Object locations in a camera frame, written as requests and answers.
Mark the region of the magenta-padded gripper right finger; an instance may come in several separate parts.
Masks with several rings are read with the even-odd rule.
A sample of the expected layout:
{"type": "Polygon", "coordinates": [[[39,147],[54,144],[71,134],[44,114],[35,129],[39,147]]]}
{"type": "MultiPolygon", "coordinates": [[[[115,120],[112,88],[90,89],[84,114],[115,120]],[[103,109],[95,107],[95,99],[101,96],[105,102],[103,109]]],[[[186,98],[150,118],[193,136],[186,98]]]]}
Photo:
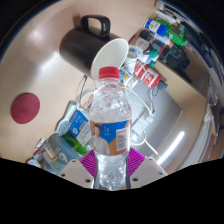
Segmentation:
{"type": "Polygon", "coordinates": [[[167,175],[153,157],[145,157],[131,148],[126,159],[126,188],[135,189],[148,185],[167,175]]]}

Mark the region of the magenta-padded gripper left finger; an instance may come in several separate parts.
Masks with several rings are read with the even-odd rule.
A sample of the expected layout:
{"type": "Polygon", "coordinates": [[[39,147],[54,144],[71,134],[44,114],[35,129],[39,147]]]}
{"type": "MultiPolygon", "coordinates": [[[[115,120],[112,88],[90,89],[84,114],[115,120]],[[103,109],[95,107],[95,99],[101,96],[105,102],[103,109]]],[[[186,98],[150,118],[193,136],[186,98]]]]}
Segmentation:
{"type": "Polygon", "coordinates": [[[72,159],[59,173],[59,177],[89,189],[94,188],[96,175],[97,158],[93,150],[80,159],[72,159]]]}

